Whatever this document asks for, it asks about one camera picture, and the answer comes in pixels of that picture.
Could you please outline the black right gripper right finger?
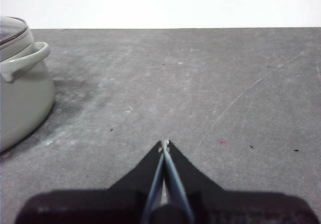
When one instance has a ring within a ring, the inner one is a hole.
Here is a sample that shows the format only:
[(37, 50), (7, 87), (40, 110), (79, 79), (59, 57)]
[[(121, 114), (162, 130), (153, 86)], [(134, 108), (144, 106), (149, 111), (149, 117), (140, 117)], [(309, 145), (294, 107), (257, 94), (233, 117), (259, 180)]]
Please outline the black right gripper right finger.
[(302, 198), (280, 192), (224, 189), (170, 140), (165, 141), (165, 150), (196, 223), (317, 223), (316, 214)]

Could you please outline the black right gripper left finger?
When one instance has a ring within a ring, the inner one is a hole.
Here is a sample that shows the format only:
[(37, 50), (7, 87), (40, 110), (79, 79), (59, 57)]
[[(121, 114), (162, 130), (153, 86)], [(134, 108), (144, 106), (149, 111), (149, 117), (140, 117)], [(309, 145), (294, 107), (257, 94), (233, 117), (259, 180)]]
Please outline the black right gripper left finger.
[(122, 178), (104, 189), (65, 189), (32, 196), (16, 223), (140, 223), (151, 209), (162, 172), (157, 142)]

